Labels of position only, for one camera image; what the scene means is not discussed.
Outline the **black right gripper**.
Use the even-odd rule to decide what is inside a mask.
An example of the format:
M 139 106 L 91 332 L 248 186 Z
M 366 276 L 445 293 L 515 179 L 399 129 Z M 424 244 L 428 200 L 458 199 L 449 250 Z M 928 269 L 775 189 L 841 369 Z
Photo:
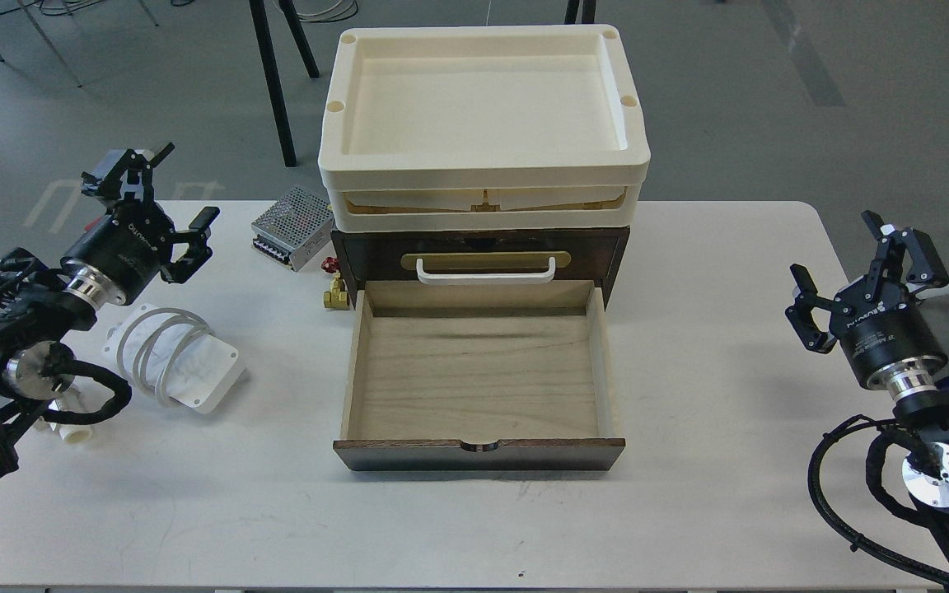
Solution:
M 831 353 L 839 341 L 859 386 L 884 390 L 878 379 L 882 368 L 915 361 L 929 374 L 937 374 L 948 357 L 907 289 L 920 292 L 949 284 L 949 274 L 933 240 L 911 226 L 895 228 L 870 210 L 860 214 L 877 241 L 877 252 L 866 275 L 856 278 L 834 300 L 817 291 L 806 267 L 788 267 L 796 283 L 794 302 L 786 318 L 803 347 L 814 353 Z M 867 299 L 867 294 L 877 296 Z M 830 331 L 821 330 L 812 311 L 831 312 Z

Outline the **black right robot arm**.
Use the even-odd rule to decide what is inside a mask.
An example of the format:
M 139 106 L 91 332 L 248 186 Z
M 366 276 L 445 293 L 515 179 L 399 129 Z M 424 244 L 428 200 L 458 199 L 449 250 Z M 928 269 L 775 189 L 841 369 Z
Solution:
M 807 466 L 807 489 L 817 513 L 853 551 L 949 592 L 949 570 L 859 533 L 832 509 L 821 485 L 830 448 L 874 429 L 865 461 L 867 490 L 891 515 L 929 530 L 949 563 L 949 376 L 941 376 L 948 357 L 919 311 L 919 293 L 945 287 L 949 275 L 925 232 L 886 224 L 871 211 L 862 218 L 875 241 L 867 272 L 827 299 L 806 267 L 792 265 L 796 286 L 786 316 L 810 352 L 829 353 L 839 345 L 860 387 L 889 394 L 893 416 L 858 414 L 826 432 Z

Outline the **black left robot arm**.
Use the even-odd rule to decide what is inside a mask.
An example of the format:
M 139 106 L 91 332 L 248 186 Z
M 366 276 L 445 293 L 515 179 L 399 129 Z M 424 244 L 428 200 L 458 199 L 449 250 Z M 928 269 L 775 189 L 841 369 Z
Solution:
M 178 231 L 155 202 L 153 173 L 173 149 L 112 150 L 82 174 L 83 194 L 105 214 L 57 267 L 22 248 L 0 258 L 0 478 L 18 469 L 16 443 L 37 420 L 97 424 L 131 401 L 127 380 L 77 360 L 64 335 L 91 329 L 106 304 L 131 305 L 155 277 L 187 282 L 211 258 L 219 209 Z

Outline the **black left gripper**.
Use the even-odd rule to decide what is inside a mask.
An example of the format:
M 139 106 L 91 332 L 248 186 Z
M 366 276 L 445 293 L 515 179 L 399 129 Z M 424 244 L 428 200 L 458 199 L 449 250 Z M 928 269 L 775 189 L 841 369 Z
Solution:
M 221 209 L 203 207 L 181 232 L 154 200 L 153 171 L 174 150 L 114 149 L 82 172 L 82 194 L 112 207 L 61 258 L 64 292 L 89 306 L 129 306 L 154 278 L 185 284 L 211 258 Z

